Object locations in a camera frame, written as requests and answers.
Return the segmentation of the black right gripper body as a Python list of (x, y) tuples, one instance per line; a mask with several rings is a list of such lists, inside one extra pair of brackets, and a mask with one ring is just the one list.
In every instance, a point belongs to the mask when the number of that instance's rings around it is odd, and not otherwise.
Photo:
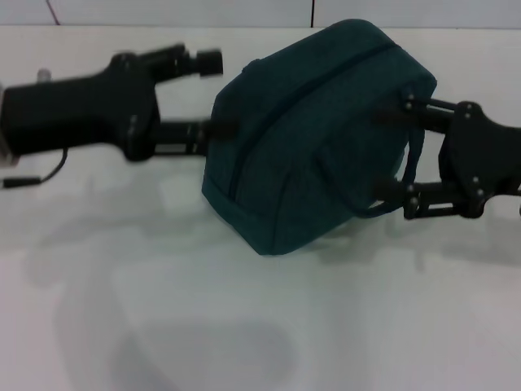
[(494, 196), (520, 195), (520, 129), (490, 120), (477, 103), (456, 105), (439, 153), (440, 178), (455, 186), (458, 215), (478, 218)]

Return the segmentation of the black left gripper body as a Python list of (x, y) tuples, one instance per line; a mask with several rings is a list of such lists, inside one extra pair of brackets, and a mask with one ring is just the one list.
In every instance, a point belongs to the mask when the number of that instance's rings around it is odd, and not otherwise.
[(157, 117), (150, 73), (124, 53), (93, 75), (7, 88), (2, 136), (15, 156), (106, 143), (139, 162), (154, 153), (148, 129)]

